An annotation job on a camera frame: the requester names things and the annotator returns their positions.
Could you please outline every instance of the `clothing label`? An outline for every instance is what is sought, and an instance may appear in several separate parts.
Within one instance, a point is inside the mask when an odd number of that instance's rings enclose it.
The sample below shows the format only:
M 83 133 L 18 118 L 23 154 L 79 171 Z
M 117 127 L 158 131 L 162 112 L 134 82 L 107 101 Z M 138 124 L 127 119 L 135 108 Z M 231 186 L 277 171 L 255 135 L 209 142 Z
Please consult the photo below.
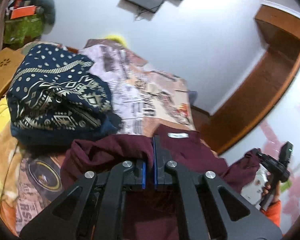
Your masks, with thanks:
M 170 138 L 188 138 L 189 135 L 185 132 L 182 133 L 172 133 L 172 132 L 168 132 L 168 136 Z

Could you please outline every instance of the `metal bolt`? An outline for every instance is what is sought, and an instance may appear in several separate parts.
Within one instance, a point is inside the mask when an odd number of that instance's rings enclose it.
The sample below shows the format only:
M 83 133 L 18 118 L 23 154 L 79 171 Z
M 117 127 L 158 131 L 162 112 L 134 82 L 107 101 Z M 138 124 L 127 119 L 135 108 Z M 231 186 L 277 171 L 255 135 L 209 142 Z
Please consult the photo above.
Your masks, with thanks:
M 178 165 L 178 163 L 175 162 L 175 161 L 168 161 L 168 162 L 167 162 L 167 165 L 168 165 L 169 167 L 174 168 L 174 167 L 176 167 L 176 166 Z
M 87 171 L 84 176 L 87 178 L 87 179 L 92 179 L 94 177 L 94 172 L 93 171 Z
M 129 167 L 132 166 L 132 162 L 131 161 L 125 161 L 125 162 L 122 163 L 122 166 L 126 167 L 126 168 L 129 168 Z
M 206 177 L 209 179 L 214 179 L 216 177 L 216 174 L 213 171 L 207 171 Z

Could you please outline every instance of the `bed sheet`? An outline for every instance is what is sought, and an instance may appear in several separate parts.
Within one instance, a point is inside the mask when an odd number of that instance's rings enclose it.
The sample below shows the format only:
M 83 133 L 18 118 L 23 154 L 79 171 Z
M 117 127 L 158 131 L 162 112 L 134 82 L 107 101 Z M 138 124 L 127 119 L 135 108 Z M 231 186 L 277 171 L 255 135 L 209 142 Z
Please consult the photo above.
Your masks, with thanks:
M 150 137 L 160 124 L 195 130 L 185 80 L 154 69 L 120 44 L 109 40 L 89 40 L 87 44 L 91 41 L 94 41 L 91 46 L 100 45 L 102 48 L 98 49 L 119 59 L 119 68 L 112 62 L 109 63 L 112 65 L 104 64 L 103 69 L 110 77 L 107 82 L 112 92 L 114 112 L 122 118 L 122 129 L 118 133 Z M 60 167 L 65 151 L 50 152 L 48 156 L 38 158 L 31 158 L 31 155 L 35 155 L 33 150 L 25 154 L 20 167 L 17 234 L 63 191 Z

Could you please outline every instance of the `newspaper print fabric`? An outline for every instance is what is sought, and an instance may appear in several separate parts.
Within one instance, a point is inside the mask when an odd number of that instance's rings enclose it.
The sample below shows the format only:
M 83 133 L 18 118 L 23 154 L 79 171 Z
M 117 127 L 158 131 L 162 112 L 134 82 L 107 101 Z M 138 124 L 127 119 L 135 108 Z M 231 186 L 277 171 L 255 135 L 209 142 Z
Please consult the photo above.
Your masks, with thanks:
M 79 53 L 87 55 L 93 61 L 96 60 L 98 69 L 94 71 L 98 72 L 100 79 L 108 83 L 112 94 L 113 111 L 123 122 L 122 129 L 118 133 L 151 137 L 160 124 L 177 129 L 195 130 L 188 101 L 188 89 L 183 79 L 154 70 L 146 60 L 114 41 L 89 40 L 86 47 L 96 45 L 107 49 L 85 48 Z M 106 64 L 100 63 L 100 58 L 108 55 L 112 55 L 114 59 L 108 60 Z M 42 161 L 40 159 L 23 159 L 21 164 L 20 196 L 17 200 L 16 214 L 18 233 L 62 192 L 62 190 L 53 192 L 47 188 L 45 178 L 60 174 L 64 155 L 58 155 L 57 158 L 50 157 L 50 160 L 49 157 L 46 158 L 43 162 L 51 169 L 42 169 L 43 165 L 38 164 Z M 34 165 L 32 174 L 36 175 L 37 180 L 26 169 L 26 165 L 29 167 L 34 162 L 36 166 Z

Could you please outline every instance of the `navy blue patterned bag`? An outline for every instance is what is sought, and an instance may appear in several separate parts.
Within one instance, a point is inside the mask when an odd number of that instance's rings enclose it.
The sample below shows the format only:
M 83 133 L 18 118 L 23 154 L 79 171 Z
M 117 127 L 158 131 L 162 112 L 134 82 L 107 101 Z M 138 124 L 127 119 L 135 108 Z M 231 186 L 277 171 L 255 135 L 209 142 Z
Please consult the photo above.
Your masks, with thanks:
M 33 47 L 7 93 L 11 133 L 25 145 L 68 145 L 116 133 L 106 82 L 87 71 L 87 56 L 48 44 Z

